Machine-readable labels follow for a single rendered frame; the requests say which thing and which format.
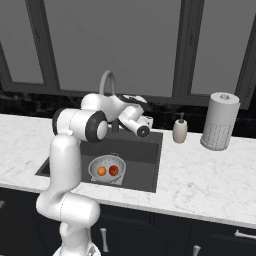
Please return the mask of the dark sink basin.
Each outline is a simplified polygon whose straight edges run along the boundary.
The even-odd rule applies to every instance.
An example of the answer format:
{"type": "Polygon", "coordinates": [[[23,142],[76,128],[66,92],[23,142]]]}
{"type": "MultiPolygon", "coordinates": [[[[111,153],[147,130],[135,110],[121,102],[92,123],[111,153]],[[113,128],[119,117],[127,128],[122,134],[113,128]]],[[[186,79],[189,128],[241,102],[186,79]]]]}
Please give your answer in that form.
{"type": "Polygon", "coordinates": [[[145,138],[119,129],[118,133],[108,130],[100,143],[82,142],[82,181],[99,185],[115,186],[144,192],[156,192],[163,134],[153,132],[145,138]],[[88,171],[89,164],[102,155],[118,155],[126,164],[126,171],[118,180],[106,183],[97,181],[88,171]]]}

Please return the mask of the white colander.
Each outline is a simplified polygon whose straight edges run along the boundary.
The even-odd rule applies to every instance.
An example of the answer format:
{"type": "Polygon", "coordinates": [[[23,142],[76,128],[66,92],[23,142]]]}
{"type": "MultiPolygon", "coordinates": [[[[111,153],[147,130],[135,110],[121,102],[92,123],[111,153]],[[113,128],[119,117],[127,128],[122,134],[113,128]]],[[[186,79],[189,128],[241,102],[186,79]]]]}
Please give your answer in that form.
{"type": "Polygon", "coordinates": [[[88,172],[91,175],[91,177],[94,178],[96,181],[102,183],[112,183],[124,176],[126,172],[126,163],[119,156],[103,155],[96,157],[94,160],[90,162],[88,172]],[[111,176],[109,174],[109,167],[112,165],[116,165],[119,169],[119,172],[116,176],[111,176]],[[98,175],[97,170],[99,167],[106,168],[106,174],[104,176],[98,175]]]}

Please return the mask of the grey arched faucet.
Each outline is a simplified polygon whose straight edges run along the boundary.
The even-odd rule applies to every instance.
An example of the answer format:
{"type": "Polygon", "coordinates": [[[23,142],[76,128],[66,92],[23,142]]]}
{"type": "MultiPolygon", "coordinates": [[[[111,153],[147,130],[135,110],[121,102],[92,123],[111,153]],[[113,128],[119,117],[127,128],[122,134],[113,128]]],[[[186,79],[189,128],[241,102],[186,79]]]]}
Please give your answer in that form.
{"type": "MultiPolygon", "coordinates": [[[[111,88],[111,94],[115,95],[116,94],[116,82],[115,82],[115,76],[112,71],[107,70],[104,72],[104,74],[101,77],[100,81],[100,86],[99,86],[99,93],[101,95],[104,94],[105,92],[105,85],[106,82],[110,81],[110,88],[111,88]]],[[[119,132],[119,120],[115,119],[111,122],[111,128],[113,133],[118,133],[119,132]]]]}

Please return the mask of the beige soap dispenser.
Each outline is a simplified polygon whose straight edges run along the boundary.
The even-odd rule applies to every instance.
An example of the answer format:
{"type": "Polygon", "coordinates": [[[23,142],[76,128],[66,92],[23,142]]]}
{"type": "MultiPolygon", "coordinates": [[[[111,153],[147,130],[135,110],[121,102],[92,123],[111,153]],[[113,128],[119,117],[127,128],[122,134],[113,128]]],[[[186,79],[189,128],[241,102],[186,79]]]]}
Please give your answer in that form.
{"type": "Polygon", "coordinates": [[[175,121],[173,126],[173,140],[175,143],[182,144],[187,137],[188,124],[184,119],[184,113],[178,113],[179,118],[175,121]]]}

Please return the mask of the white paper towel roll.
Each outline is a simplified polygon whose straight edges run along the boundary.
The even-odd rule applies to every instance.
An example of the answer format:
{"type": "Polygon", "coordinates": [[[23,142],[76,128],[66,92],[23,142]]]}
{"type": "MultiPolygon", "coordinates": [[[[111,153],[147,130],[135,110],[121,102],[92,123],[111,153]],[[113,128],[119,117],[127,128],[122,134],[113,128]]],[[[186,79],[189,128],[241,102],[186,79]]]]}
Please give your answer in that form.
{"type": "Polygon", "coordinates": [[[240,108],[240,99],[226,92],[210,95],[203,134],[200,143],[212,151],[225,150],[230,142],[240,108]]]}

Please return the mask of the dark framed window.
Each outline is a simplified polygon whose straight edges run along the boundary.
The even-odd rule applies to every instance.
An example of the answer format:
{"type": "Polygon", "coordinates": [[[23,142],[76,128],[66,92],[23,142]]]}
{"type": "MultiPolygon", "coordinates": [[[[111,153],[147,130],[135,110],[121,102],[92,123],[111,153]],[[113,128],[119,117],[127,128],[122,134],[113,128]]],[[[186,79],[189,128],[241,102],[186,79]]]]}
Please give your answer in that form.
{"type": "Polygon", "coordinates": [[[181,0],[173,100],[206,106],[228,92],[247,109],[256,88],[256,0],[181,0]]]}
{"type": "Polygon", "coordinates": [[[6,91],[60,89],[43,0],[0,0],[0,81],[6,91]]]}
{"type": "Polygon", "coordinates": [[[26,0],[48,93],[117,91],[154,103],[203,105],[192,78],[204,0],[26,0]]]}

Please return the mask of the dark cupboard door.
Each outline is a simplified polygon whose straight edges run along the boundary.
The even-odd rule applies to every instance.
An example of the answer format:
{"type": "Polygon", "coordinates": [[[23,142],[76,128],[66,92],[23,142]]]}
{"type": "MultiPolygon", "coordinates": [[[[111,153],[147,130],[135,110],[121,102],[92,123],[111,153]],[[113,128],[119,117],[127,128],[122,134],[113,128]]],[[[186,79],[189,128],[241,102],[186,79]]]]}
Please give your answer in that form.
{"type": "Polygon", "coordinates": [[[201,250],[198,256],[256,256],[256,246],[235,245],[222,242],[192,242],[189,244],[186,256],[193,256],[193,247],[198,245],[201,250]]]}
{"type": "Polygon", "coordinates": [[[52,256],[59,223],[36,211],[38,193],[0,188],[0,256],[52,256]]]}
{"type": "Polygon", "coordinates": [[[150,227],[150,213],[141,210],[100,205],[101,214],[91,228],[92,240],[103,256],[131,256],[139,246],[139,239],[150,227]],[[109,252],[103,252],[100,228],[107,230],[109,252]]]}

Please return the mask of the dark cupboard panel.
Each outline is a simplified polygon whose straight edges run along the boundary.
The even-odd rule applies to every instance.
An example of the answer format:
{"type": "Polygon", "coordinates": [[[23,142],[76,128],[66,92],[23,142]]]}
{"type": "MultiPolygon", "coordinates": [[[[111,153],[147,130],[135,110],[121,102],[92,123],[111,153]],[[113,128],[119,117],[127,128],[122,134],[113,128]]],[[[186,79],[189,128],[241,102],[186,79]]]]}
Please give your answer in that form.
{"type": "Polygon", "coordinates": [[[184,217],[154,213],[151,223],[164,243],[165,256],[185,256],[192,220],[184,217]]]}

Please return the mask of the dark drawer front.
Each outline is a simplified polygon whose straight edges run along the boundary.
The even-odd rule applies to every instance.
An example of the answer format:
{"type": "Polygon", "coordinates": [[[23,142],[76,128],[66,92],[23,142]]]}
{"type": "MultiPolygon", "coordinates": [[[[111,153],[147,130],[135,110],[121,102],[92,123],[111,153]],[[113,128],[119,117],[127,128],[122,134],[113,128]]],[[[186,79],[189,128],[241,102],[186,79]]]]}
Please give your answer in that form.
{"type": "Polygon", "coordinates": [[[239,230],[241,233],[256,235],[256,229],[194,220],[191,236],[201,239],[213,239],[220,242],[230,242],[237,245],[256,246],[256,240],[235,237],[234,233],[236,230],[239,230]]]}

